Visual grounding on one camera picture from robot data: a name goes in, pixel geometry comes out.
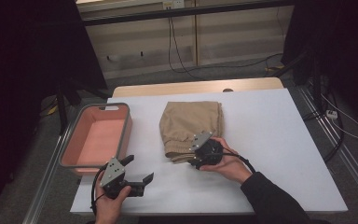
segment hand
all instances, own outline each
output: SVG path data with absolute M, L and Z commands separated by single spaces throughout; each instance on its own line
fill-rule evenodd
M 230 148 L 224 138 L 211 137 L 211 139 L 218 141 L 224 148 L 224 153 L 235 153 L 238 152 Z M 252 175 L 252 173 L 246 168 L 245 164 L 233 156 L 223 156 L 222 160 L 216 165 L 203 165 L 200 167 L 201 171 L 214 171 L 229 180 L 237 181 L 242 184 Z
M 103 173 L 101 172 L 98 176 L 96 187 L 96 198 L 103 195 L 99 198 L 96 202 L 97 206 L 97 220 L 96 224 L 115 224 L 120 216 L 121 205 L 123 204 L 124 200 L 130 194 L 131 187 L 127 186 L 121 190 L 118 194 L 117 198 L 110 199 L 104 195 L 104 190 L 100 187 L 101 179 L 103 178 Z

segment white table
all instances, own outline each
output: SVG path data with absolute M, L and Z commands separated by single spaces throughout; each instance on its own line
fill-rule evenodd
M 159 119 L 168 101 L 218 101 L 229 145 L 257 171 L 291 194 L 307 212 L 343 212 L 348 208 L 286 89 L 114 97 L 130 106 L 133 126 L 126 179 L 155 174 L 144 197 L 128 198 L 122 214 L 134 216 L 239 215 L 253 208 L 240 185 L 164 156 Z M 84 176 L 71 212 L 89 215 L 93 176 Z

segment power strip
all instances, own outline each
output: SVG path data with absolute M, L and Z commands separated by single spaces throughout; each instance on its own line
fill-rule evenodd
M 337 119 L 338 118 L 337 111 L 335 111 L 335 110 L 326 110 L 326 116 L 329 119 Z

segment black sleeve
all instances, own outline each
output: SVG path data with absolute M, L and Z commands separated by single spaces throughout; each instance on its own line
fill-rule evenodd
M 259 172 L 251 175 L 241 185 L 241 190 L 254 208 L 260 224 L 310 223 L 300 204 Z

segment gray floor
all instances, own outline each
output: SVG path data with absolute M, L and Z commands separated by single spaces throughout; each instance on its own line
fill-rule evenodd
M 259 60 L 252 60 L 247 62 L 224 63 L 219 66 L 244 65 L 254 63 Z M 279 57 L 274 57 L 268 60 L 269 66 L 279 65 Z M 213 67 L 193 70 L 187 73 L 175 73 L 173 71 L 158 72 L 154 74 L 147 74 L 135 77 L 116 78 L 107 80 L 109 90 L 107 93 L 111 94 L 117 86 L 150 84 L 150 83 L 167 83 L 167 82 L 187 82 L 197 80 L 213 80 L 213 79 L 232 79 L 232 78 L 247 78 L 247 77 L 264 77 L 266 72 L 264 68 L 265 63 L 259 63 L 249 67 Z M 297 105 L 298 111 L 301 115 L 308 114 L 311 110 L 307 106 L 300 90 L 306 90 L 306 86 L 296 87 L 293 83 L 293 78 L 290 73 L 284 75 L 282 78 L 284 87 L 288 88 L 294 102 Z M 101 99 L 95 98 L 87 92 L 80 92 L 83 97 L 82 104 L 103 102 Z M 51 101 L 53 97 L 45 99 L 41 103 L 44 107 Z M 344 99 L 338 98 L 338 106 L 341 110 L 357 118 L 355 111 L 353 111 Z M 79 107 L 67 106 L 68 110 L 78 109 Z M 358 126 L 350 119 L 343 118 L 345 130 L 358 134 Z M 321 125 L 316 119 L 306 122 L 310 134 L 315 141 L 321 155 L 325 155 L 333 147 L 330 140 L 326 137 Z M 39 184 L 44 176 L 45 170 L 49 165 L 50 158 L 54 153 L 54 148 L 59 140 L 60 120 L 57 113 L 44 117 L 39 121 L 39 125 L 34 135 L 34 140 L 31 143 L 28 154 L 24 156 L 21 166 L 15 173 L 13 182 L 8 183 L 0 196 L 0 223 L 22 223 L 26 217 L 27 211 L 33 198 L 37 192 Z M 349 149 L 353 157 L 358 162 L 358 139 L 345 136 L 345 146 Z M 340 154 L 337 154 L 332 159 L 327 167 L 330 169 L 332 177 L 336 181 L 337 187 L 344 198 L 345 203 L 349 207 L 349 211 L 338 214 L 315 215 L 310 214 L 311 217 L 323 218 L 329 220 L 331 223 L 358 223 L 358 183 L 347 168 Z M 51 185 L 48 188 L 48 194 L 40 216 L 37 216 L 38 223 L 86 223 L 93 220 L 93 217 L 81 217 L 69 213 L 69 209 L 74 199 L 79 178 L 74 176 L 70 171 L 57 167 L 56 175 L 52 178 Z M 119 223 L 137 223 L 137 217 L 123 217 Z

